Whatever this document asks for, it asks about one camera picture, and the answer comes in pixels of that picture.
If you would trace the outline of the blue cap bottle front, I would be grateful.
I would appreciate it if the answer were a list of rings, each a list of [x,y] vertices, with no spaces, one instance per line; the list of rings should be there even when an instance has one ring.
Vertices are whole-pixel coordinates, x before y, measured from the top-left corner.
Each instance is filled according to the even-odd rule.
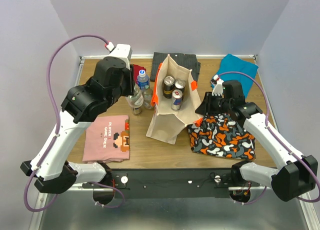
[[[139,70],[138,76],[137,76],[137,85],[142,91],[146,89],[146,86],[150,85],[150,78],[147,75],[146,70],[144,69]]]

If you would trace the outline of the beige canvas tote bag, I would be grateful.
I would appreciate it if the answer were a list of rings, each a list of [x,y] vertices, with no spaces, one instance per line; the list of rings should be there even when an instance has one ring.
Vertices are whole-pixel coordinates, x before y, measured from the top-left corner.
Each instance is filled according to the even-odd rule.
[[[173,99],[164,96],[164,80],[168,76],[186,83],[181,107],[178,110],[173,110],[171,107]],[[201,104],[197,88],[198,83],[192,77],[192,70],[178,65],[168,55],[157,70],[151,99],[154,114],[146,136],[174,145],[178,134],[184,128],[202,119],[202,115],[195,113]]]

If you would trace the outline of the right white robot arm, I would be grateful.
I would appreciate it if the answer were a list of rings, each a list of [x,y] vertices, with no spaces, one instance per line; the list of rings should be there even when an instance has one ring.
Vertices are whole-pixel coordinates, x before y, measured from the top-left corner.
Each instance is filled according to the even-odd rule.
[[[241,186],[255,182],[271,188],[284,202],[318,188],[318,161],[305,156],[269,124],[267,116],[253,102],[246,102],[242,85],[237,80],[218,79],[213,91],[207,91],[199,107],[200,115],[227,113],[244,130],[252,134],[273,159],[276,167],[270,168],[244,160],[231,167],[230,181]]]

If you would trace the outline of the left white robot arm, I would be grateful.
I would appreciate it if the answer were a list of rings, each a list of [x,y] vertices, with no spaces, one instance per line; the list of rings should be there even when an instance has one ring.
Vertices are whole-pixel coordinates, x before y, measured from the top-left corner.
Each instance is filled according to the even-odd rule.
[[[85,130],[120,97],[134,93],[134,73],[130,57],[108,55],[95,67],[93,76],[83,85],[72,87],[61,104],[60,122],[38,155],[24,161],[20,168],[35,178],[37,190],[62,194],[73,184],[95,182],[104,188],[111,174],[104,163],[77,164],[68,155]]]

